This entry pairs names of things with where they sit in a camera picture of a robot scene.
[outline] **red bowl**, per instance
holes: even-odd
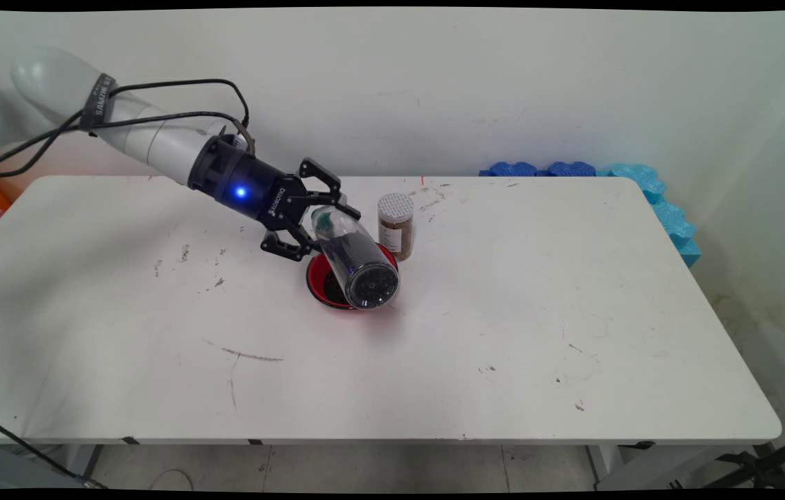
[[[398,262],[395,261],[395,257],[392,256],[392,253],[390,253],[389,250],[386,250],[386,247],[382,244],[378,243],[377,247],[380,247],[384,256],[392,263],[392,267],[394,267],[395,270],[398,270]],[[334,270],[331,269],[331,263],[328,262],[328,257],[323,253],[319,253],[310,260],[309,267],[306,268],[306,284],[309,285],[309,291],[312,292],[312,296],[319,299],[319,303],[336,309],[356,309],[355,306],[347,301],[342,301],[341,303],[340,301],[332,301],[328,298],[328,294],[326,294],[325,291],[325,280],[328,279],[328,275],[334,275]]]

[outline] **cable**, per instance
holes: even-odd
[[[28,160],[28,162],[25,165],[23,165],[23,167],[18,168],[17,170],[14,170],[14,171],[11,171],[11,172],[0,172],[0,177],[12,177],[12,175],[18,175],[18,174],[23,174],[23,173],[27,172],[28,168],[33,167],[34,164],[40,159],[40,156],[43,156],[44,153],[47,152],[47,148],[49,148],[50,145],[53,144],[53,141],[56,140],[56,138],[59,137],[59,135],[61,133],[63,133],[66,130],[68,130],[69,127],[72,126],[71,124],[75,120],[77,120],[79,117],[81,117],[81,115],[83,113],[84,113],[83,110],[78,111],[74,115],[71,115],[71,117],[68,120],[65,120],[65,122],[63,122],[61,124],[61,126],[55,128],[53,130],[50,130],[48,133],[46,133],[46,135],[47,135],[47,142],[44,142],[44,144],[40,147],[40,149],[37,150],[37,153],[34,153],[34,156],[31,156],[31,159]],[[41,133],[38,136],[38,137],[41,137],[41,139],[34,140],[34,142],[31,142],[31,140],[28,140],[28,142],[25,142],[23,144],[23,146],[25,146],[25,144],[27,144],[27,146],[31,146],[33,144],[36,144],[37,142],[40,142],[40,140],[43,140],[43,138],[42,138],[43,135],[44,134]],[[12,149],[12,151],[8,151],[9,154],[5,153],[3,155],[0,155],[0,162],[4,161],[6,158],[10,158],[12,155],[17,154],[18,152],[22,151],[22,149],[25,149],[25,148],[21,148],[21,149],[14,148],[14,149]]]
[[[157,83],[138,83],[138,85],[123,85],[113,89],[109,92],[109,97],[114,97],[115,95],[120,94],[120,92],[127,92],[131,90],[141,90],[141,89],[152,89],[152,88],[172,88],[172,86],[180,86],[180,85],[202,85],[202,83],[223,83],[223,85],[228,85],[235,91],[237,98],[241,101],[241,105],[244,106],[244,118],[241,119],[241,124],[245,128],[250,124],[250,108],[247,107],[247,101],[245,101],[244,96],[241,95],[241,91],[237,89],[237,85],[233,82],[228,80],[223,80],[222,78],[205,78],[201,80],[172,80],[169,82],[157,82]]]
[[[105,488],[103,485],[101,485],[98,482],[96,482],[95,480],[93,480],[93,478],[85,478],[84,476],[81,476],[79,474],[75,474],[74,472],[69,471],[65,467],[62,467],[62,465],[60,465],[59,462],[56,462],[56,460],[53,460],[49,456],[46,456],[43,453],[40,453],[39,451],[37,451],[36,447],[31,446],[30,444],[28,444],[27,442],[22,440],[21,437],[18,437],[14,433],[11,433],[10,431],[4,429],[1,425],[0,425],[0,433],[3,434],[4,436],[8,437],[11,440],[14,440],[19,446],[23,447],[24,449],[27,449],[31,453],[34,453],[34,456],[37,456],[37,458],[43,460],[46,463],[49,463],[50,465],[52,465],[53,467],[58,469],[59,472],[62,472],[62,474],[65,474],[66,476],[72,478],[75,481],[83,483],[85,487],[88,487],[88,488]]]
[[[40,156],[43,156],[43,154],[47,151],[47,148],[50,147],[50,145],[53,143],[53,141],[56,140],[56,138],[59,137],[60,134],[78,130],[78,126],[72,126],[71,123],[73,121],[75,121],[76,119],[78,119],[79,117],[81,117],[81,114],[82,114],[82,111],[78,111],[77,113],[72,115],[68,120],[66,120],[65,123],[62,124],[62,126],[59,126],[59,127],[55,128],[53,130],[50,130],[49,132],[41,133],[39,136],[37,136],[37,137],[35,137],[35,138],[31,139],[31,140],[27,140],[27,142],[19,145],[17,148],[11,149],[11,151],[5,152],[3,155],[0,155],[0,162],[5,161],[6,158],[10,158],[12,155],[15,155],[15,154],[23,151],[24,149],[26,149],[26,148],[28,148],[30,146],[33,146],[34,144],[40,142],[40,140],[43,140],[43,139],[49,137],[49,139],[47,139],[47,142],[44,142],[44,144],[40,147],[40,149],[37,150],[37,153],[35,153],[34,156],[31,156],[31,159],[28,160],[28,162],[25,162],[25,165],[23,165],[23,167],[19,167],[19,168],[17,168],[17,170],[11,170],[9,172],[0,172],[0,178],[1,177],[13,177],[15,175],[24,174],[25,172],[28,171],[28,169],[34,167],[34,164],[40,159]],[[189,118],[189,117],[220,117],[220,118],[224,118],[224,119],[230,121],[231,123],[233,123],[234,126],[237,128],[237,130],[240,133],[242,133],[243,136],[245,136],[246,140],[250,138],[250,134],[247,133],[247,130],[243,127],[243,124],[241,124],[241,122],[237,121],[237,119],[234,118],[234,117],[228,116],[227,114],[220,113],[218,111],[188,111],[186,113],[174,113],[172,115],[161,115],[159,117],[135,118],[135,119],[132,119],[132,120],[123,120],[123,121],[119,121],[119,122],[109,122],[109,123],[105,123],[105,124],[97,124],[97,126],[94,126],[93,128],[95,130],[95,129],[99,129],[99,128],[112,128],[112,127],[118,127],[118,126],[134,126],[134,124],[145,124],[145,123],[149,123],[149,122],[162,122],[162,121],[167,121],[167,120],[176,120],[176,119],[179,119],[179,118]],[[248,144],[250,144],[252,141],[253,141],[253,139],[250,138]]]
[[[189,474],[186,474],[182,469],[167,469],[166,471],[161,472],[161,474],[158,474],[158,477],[155,478],[154,481],[151,481],[149,490],[154,490],[155,485],[158,484],[158,481],[160,481],[160,479],[164,477],[164,474],[167,474],[167,472],[179,472],[179,474],[182,474],[183,478],[185,478],[186,481],[189,481],[189,491],[195,491],[195,484],[192,483],[192,478],[190,478]]]
[[[219,113],[215,111],[189,111],[188,113],[176,113],[172,115],[164,115],[161,117],[147,117],[147,118],[137,118],[134,120],[124,120],[120,122],[110,122],[110,123],[103,123],[98,124],[98,126],[94,126],[93,128],[110,128],[113,126],[134,126],[134,124],[143,124],[149,122],[157,122],[157,121],[164,121],[164,120],[174,120],[179,118],[186,118],[186,117],[221,117],[224,118],[231,123],[234,124],[235,128],[244,136],[248,150],[253,154],[255,152],[255,145],[253,145],[253,137],[250,136],[250,133],[247,132],[247,124],[250,122],[250,108],[247,106],[247,101],[245,101],[244,96],[241,95],[239,88],[233,82],[228,80],[224,80],[221,78],[207,78],[201,80],[174,80],[169,82],[156,82],[156,83],[138,83],[138,85],[123,85],[117,88],[112,89],[109,92],[109,98],[114,97],[120,92],[128,92],[131,90],[139,90],[139,89],[149,89],[149,88],[167,88],[168,86],[179,86],[179,85],[201,85],[202,83],[223,83],[224,85],[230,86],[237,95],[237,98],[241,101],[241,105],[244,107],[244,119],[242,121],[237,121],[235,118],[228,116],[225,113]],[[33,139],[29,139],[26,142],[22,143],[21,145],[11,149],[10,151],[5,152],[4,154],[0,155],[0,162],[5,161],[11,156],[17,155],[18,153],[24,151],[30,146],[41,142],[43,139],[47,139],[45,142],[34,154],[31,156],[31,159],[28,162],[25,162],[23,167],[17,168],[17,170],[12,170],[9,172],[0,172],[1,177],[13,177],[15,175],[24,174],[28,171],[28,169],[32,168],[34,164],[40,159],[40,156],[43,156],[44,153],[47,152],[47,149],[53,144],[53,141],[59,137],[60,134],[66,132],[72,132],[78,130],[78,126],[72,126],[75,120],[77,120],[83,114],[84,110],[79,110],[77,113],[72,115],[65,123],[61,124],[61,126],[56,127],[49,132],[41,133],[39,136],[34,137]]]

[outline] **black contents in bottle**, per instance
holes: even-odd
[[[334,272],[328,272],[328,275],[325,276],[325,298],[332,303],[351,305],[346,300],[346,295],[342,292],[342,288],[339,287],[339,281],[336,281]]]
[[[395,295],[398,275],[371,238],[348,233],[323,241],[321,246],[335,269],[348,270],[347,286],[352,305],[372,309]]]

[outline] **white table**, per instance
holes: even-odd
[[[36,181],[0,221],[0,424],[37,443],[607,445],[600,488],[780,434],[633,181],[342,191],[374,237],[377,199],[414,193],[380,310],[317,303],[309,259],[262,252],[261,225],[166,178]],[[621,467],[612,445],[644,440],[645,469]]]

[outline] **white jar lid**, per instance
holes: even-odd
[[[414,217],[414,202],[403,193],[389,193],[380,197],[377,213],[383,221],[399,224]]]

